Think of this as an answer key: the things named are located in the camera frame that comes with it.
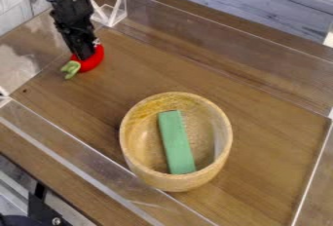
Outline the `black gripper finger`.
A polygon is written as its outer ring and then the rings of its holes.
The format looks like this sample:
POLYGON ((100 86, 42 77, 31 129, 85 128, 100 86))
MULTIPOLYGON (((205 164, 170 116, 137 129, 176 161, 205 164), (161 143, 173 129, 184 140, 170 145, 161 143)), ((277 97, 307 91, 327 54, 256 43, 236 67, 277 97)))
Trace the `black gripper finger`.
POLYGON ((97 47, 101 45, 101 40, 97 37, 96 32, 92 32, 89 34, 89 37, 90 37, 90 39, 89 39, 89 41, 90 41, 90 50, 92 50, 92 53, 96 53, 97 47))
POLYGON ((89 59, 96 53, 90 50, 89 34, 72 36, 72 51, 81 60, 89 59))

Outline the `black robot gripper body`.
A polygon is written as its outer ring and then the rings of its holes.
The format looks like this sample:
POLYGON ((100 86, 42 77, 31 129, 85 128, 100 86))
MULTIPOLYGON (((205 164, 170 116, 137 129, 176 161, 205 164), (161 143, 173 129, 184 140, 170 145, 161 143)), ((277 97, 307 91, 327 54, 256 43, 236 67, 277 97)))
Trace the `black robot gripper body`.
POLYGON ((53 4, 51 16, 57 28, 62 33, 69 46, 74 34, 90 34, 94 32, 92 16, 94 8, 90 0, 50 0, 53 4))

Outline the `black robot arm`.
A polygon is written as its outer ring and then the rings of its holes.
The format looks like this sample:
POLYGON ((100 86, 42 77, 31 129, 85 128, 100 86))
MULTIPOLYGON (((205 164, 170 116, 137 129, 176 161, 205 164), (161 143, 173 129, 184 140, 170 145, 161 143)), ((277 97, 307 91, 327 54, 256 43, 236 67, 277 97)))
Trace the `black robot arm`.
POLYGON ((97 36, 92 16, 94 8, 90 0, 47 0, 53 10, 50 16, 61 32, 72 53, 80 60, 96 54, 97 36))

